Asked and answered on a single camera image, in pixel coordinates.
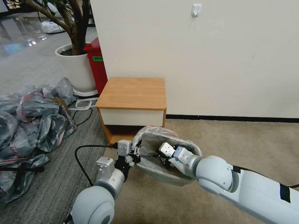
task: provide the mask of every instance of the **soil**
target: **soil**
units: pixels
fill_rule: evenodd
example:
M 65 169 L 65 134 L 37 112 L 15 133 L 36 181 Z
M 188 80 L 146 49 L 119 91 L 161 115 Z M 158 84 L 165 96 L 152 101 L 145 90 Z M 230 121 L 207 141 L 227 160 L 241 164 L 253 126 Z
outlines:
M 60 54 L 64 55 L 64 56 L 73 56 L 73 50 L 69 49 L 69 50 L 61 52 Z

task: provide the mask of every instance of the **white flower pot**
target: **white flower pot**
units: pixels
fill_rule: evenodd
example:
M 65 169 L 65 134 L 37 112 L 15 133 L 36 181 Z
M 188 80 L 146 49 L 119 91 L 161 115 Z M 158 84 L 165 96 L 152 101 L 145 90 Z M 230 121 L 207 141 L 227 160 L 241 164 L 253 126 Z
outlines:
M 65 56 L 60 54 L 71 48 L 71 44 L 62 46 L 56 49 L 55 54 L 57 55 L 61 66 L 64 68 L 64 74 L 72 84 L 74 92 L 79 96 L 91 96 L 97 94 L 97 87 L 87 54 L 75 56 Z

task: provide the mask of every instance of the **green label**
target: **green label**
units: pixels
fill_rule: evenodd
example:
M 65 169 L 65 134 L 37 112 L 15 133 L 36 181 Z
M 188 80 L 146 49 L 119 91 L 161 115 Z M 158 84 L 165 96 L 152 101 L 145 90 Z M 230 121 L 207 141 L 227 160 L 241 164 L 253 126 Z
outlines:
M 93 56 L 93 61 L 104 61 L 103 57 Z

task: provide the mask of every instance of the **white wall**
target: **white wall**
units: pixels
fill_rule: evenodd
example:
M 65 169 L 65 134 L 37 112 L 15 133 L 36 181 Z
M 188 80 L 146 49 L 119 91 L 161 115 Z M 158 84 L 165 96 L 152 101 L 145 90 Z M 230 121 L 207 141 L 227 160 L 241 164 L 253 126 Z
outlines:
M 165 77 L 167 114 L 299 118 L 299 1 L 91 4 L 108 77 Z

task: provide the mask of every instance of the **potted plant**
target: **potted plant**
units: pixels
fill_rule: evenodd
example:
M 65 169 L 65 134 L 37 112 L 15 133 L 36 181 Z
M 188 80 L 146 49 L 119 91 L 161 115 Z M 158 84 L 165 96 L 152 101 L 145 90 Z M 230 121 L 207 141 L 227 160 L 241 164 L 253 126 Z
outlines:
M 89 0 L 25 0 L 31 7 L 47 16 L 62 27 L 69 35 L 71 44 L 56 49 L 55 54 L 64 68 L 65 74 L 80 96 L 97 94 L 87 54 L 83 51 L 90 2 Z M 49 5 L 54 5 L 61 18 L 53 15 Z

